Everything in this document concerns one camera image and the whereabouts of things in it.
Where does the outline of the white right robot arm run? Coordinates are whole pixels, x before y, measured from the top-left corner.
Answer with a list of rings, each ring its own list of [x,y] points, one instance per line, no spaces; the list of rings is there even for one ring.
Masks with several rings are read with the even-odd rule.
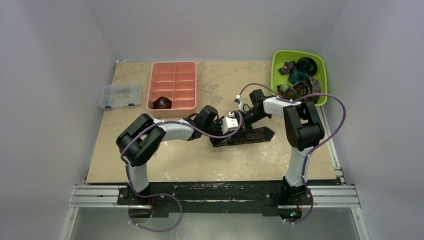
[[[288,204],[306,192],[310,156],[325,136],[317,108],[312,101],[285,101],[278,96],[266,96],[260,89],[249,94],[252,109],[243,114],[247,126],[272,116],[284,119],[285,133],[291,146],[287,172],[282,179],[280,196]]]

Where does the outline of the brown patterned necktie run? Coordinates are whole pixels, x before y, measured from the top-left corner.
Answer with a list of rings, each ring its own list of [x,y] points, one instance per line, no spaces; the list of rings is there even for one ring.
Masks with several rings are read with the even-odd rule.
[[[272,140],[275,132],[269,127],[263,126],[252,129],[241,129],[226,139],[209,138],[214,148],[224,146],[239,146],[246,144],[265,143]]]

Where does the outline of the pink compartment tray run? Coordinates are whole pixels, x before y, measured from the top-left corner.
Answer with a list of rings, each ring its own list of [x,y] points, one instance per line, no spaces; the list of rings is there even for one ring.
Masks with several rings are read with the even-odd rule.
[[[159,97],[172,101],[171,109],[153,109]],[[194,61],[155,62],[151,68],[146,108],[155,118],[186,117],[196,112],[197,64]]]

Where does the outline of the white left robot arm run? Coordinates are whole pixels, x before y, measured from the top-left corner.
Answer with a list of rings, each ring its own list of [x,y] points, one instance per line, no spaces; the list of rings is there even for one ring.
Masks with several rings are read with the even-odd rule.
[[[165,141],[192,141],[202,136],[227,142],[241,128],[240,114],[236,111],[219,118],[210,105],[199,113],[180,120],[160,120],[143,113],[116,139],[120,158],[124,162],[129,197],[138,205],[151,196],[147,177],[147,162]]]

